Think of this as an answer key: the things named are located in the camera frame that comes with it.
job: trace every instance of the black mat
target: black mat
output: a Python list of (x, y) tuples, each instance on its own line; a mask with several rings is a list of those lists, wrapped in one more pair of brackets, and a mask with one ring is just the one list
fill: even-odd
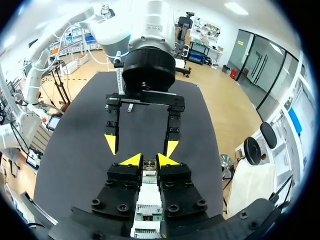
[[(55, 219), (70, 215), (71, 207), (91, 211), (114, 162), (143, 153), (163, 152), (167, 107), (123, 104), (119, 152), (113, 156), (104, 137), (106, 94), (118, 91), (114, 72), (97, 73), (81, 90), (55, 129), (41, 160), (34, 200)], [(207, 214), (222, 214), (222, 173), (215, 132), (200, 89), (177, 80), (170, 92), (184, 96), (181, 141), (170, 158), (188, 164), (192, 180), (208, 202)]]

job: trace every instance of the glass door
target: glass door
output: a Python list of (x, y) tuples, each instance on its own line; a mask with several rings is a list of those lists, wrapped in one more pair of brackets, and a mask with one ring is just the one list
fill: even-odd
[(256, 108), (262, 102), (274, 103), (269, 91), (275, 84), (285, 58), (285, 50), (269, 40), (255, 36), (249, 56), (236, 78)]
[(227, 64), (227, 66), (231, 68), (231, 70), (237, 69), (235, 79), (237, 79), (239, 73), (243, 68), (243, 65), (246, 62), (253, 39), (254, 34), (247, 31), (239, 30), (229, 62)]

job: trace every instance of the tiled floor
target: tiled floor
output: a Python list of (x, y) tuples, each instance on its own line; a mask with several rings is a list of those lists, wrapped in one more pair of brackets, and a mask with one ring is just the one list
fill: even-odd
[[(101, 62), (107, 61), (102, 51), (93, 51), (92, 53), (97, 60)], [(61, 59), (68, 63), (71, 58), (67, 56)], [(262, 123), (258, 113), (243, 89), (228, 74), (223, 73), (221, 69), (214, 70), (207, 65), (201, 66), (191, 62), (187, 62), (186, 67), (192, 68), (190, 78), (184, 77), (179, 72), (176, 73), (176, 78), (199, 85), (211, 116), (219, 153), (227, 154), (235, 161), (235, 148), (245, 138), (251, 136)], [(93, 59), (90, 59), (86, 64), (69, 75), (69, 81), (67, 81), (67, 76), (64, 76), (62, 78), (64, 79), (64, 86), (68, 94), (70, 93), (71, 99), (76, 97), (97, 71), (107, 70), (106, 65), (98, 64)], [(45, 81), (42, 87), (55, 104), (59, 106), (61, 99), (54, 87), (54, 82), (50, 81), (50, 77), (43, 80)], [(40, 89), (40, 91), (43, 96), (42, 100), (50, 103), (43, 89)], [(22, 166), (21, 171), (18, 172), (17, 178), (10, 177), (8, 183), (16, 189), (18, 194), (28, 191), (29, 195), (33, 196), (36, 176), (23, 161), (19, 161), (19, 163)], [(4, 167), (7, 174), (10, 175), (9, 164), (5, 162)], [(229, 186), (224, 191), (226, 199), (228, 199)]]

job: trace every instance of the robotic arm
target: robotic arm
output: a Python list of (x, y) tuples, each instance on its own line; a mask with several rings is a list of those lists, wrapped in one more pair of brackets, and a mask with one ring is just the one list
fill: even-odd
[[(30, 47), (26, 60), (31, 62), (32, 68), (26, 78), (26, 85), (22, 90), (23, 100), (28, 103), (27, 106), (16, 104), (14, 98), (9, 92), (5, 78), (0, 69), (0, 86), (4, 97), (7, 99), (8, 105), (12, 109), (13, 118), (11, 123), (0, 126), (0, 151), (6, 148), (23, 147), (27, 152), (37, 132), (46, 131), (41, 126), (41, 119), (47, 121), (50, 116), (48, 116), (42, 109), (39, 109), (37, 104), (39, 102), (39, 89), (42, 74), (46, 70), (44, 67), (50, 54), (48, 46), (58, 38), (62, 37), (69, 27), (79, 22), (81, 22), (82, 27), (89, 29), (94, 37), (97, 36), (96, 39), (98, 43), (103, 45), (104, 41), (106, 41), (107, 44), (112, 44), (110, 40), (108, 41), (108, 38), (105, 37), (105, 35), (101, 34), (101, 32), (108, 32), (110, 24), (106, 25), (102, 21), (105, 21), (105, 19), (101, 16), (95, 15), (93, 7), (79, 9), (71, 15), (68, 14), (67, 18), (63, 17), (52, 23), (39, 40)], [(122, 34), (120, 36), (121, 39), (124, 35), (123, 32), (124, 31), (118, 31), (113, 35), (119, 35), (120, 33)], [(110, 49), (110, 47), (112, 47), (112, 45), (106, 46), (105, 49)]]

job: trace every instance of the shelf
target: shelf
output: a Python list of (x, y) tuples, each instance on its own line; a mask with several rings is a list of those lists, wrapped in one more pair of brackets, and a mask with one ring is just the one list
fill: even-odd
[(196, 52), (197, 54), (199, 54), (199, 55), (201, 55), (203, 57), (207, 57), (207, 55), (205, 55), (203, 52), (200, 52), (200, 51), (197, 51), (197, 50), (193, 50), (193, 49), (191, 49), (190, 51), (191, 52)]
[(203, 65), (204, 63), (200, 60), (196, 60), (196, 59), (192, 59), (192, 58), (189, 58), (188, 59), (190, 62), (193, 62), (193, 63), (196, 63), (196, 64), (200, 64), (200, 65)]

